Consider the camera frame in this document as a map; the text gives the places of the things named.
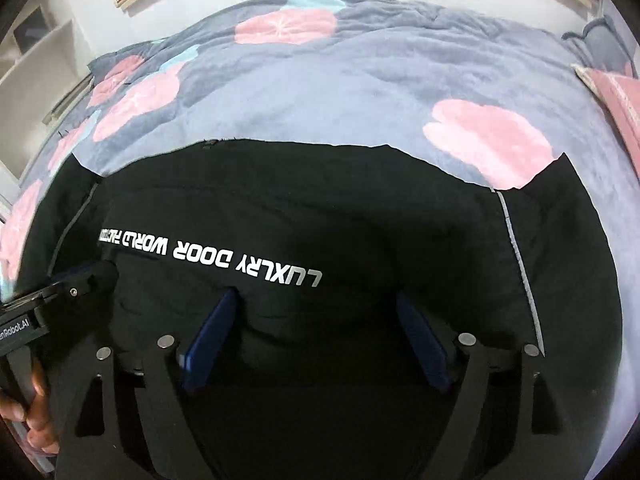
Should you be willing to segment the person's left hand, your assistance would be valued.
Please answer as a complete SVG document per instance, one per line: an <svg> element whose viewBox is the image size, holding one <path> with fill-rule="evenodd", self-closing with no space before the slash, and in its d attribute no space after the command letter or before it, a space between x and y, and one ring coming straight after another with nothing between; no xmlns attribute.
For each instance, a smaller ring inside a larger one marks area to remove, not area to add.
<svg viewBox="0 0 640 480"><path fill-rule="evenodd" d="M58 455L60 441L50 414L49 386L42 366L36 359L32 359L32 386L35 396L28 408L2 392L1 417L10 422L26 424L25 442L31 450L41 454Z"/></svg>

